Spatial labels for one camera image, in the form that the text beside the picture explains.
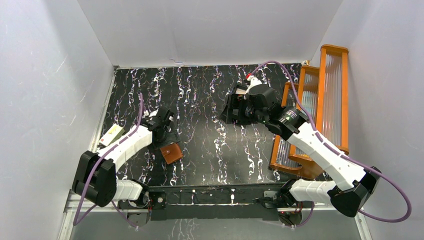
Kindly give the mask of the brown leather card holder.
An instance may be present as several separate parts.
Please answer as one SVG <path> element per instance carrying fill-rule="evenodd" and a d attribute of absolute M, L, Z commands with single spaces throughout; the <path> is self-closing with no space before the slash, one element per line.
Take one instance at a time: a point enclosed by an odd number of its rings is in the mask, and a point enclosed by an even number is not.
<path fill-rule="evenodd" d="M 184 154 L 178 143 L 173 143 L 160 148 L 161 154 L 167 165 L 179 161 Z"/>

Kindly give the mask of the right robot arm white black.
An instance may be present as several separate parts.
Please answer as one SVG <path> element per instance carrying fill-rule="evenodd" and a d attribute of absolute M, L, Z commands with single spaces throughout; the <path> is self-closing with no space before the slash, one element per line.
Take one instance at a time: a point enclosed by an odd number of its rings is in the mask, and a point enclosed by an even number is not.
<path fill-rule="evenodd" d="M 353 218 L 374 192 L 379 181 L 378 169 L 366 170 L 345 160 L 321 133 L 313 129 L 305 113 L 294 106 L 281 106 L 275 90 L 266 84 L 248 88 L 237 85 L 226 95 L 220 118 L 227 124 L 263 124 L 273 134 L 306 153 L 332 178 L 331 181 L 290 180 L 265 204 L 295 207 L 299 202 L 332 205 Z"/>

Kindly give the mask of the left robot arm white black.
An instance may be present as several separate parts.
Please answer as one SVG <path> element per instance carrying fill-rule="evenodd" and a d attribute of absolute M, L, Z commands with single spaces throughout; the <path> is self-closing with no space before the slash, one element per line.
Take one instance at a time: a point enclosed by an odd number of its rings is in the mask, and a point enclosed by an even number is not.
<path fill-rule="evenodd" d="M 148 187 L 135 179 L 118 180 L 117 170 L 140 150 L 159 149 L 167 164 L 183 157 L 174 112 L 161 106 L 146 112 L 128 133 L 97 152 L 87 150 L 79 160 L 72 191 L 99 207 L 112 201 L 130 201 L 137 208 L 149 202 Z"/>

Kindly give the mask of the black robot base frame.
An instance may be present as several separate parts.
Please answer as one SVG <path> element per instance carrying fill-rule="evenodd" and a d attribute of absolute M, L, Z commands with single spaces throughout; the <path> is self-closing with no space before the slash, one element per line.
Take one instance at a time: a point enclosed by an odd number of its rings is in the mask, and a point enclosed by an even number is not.
<path fill-rule="evenodd" d="M 282 183 L 233 185 L 150 186 L 149 204 L 131 206 L 119 201 L 118 207 L 130 213 L 146 213 L 151 221 L 176 219 L 262 219 L 279 220 L 281 214 L 311 207 L 310 202 L 288 205 L 279 195 Z"/>

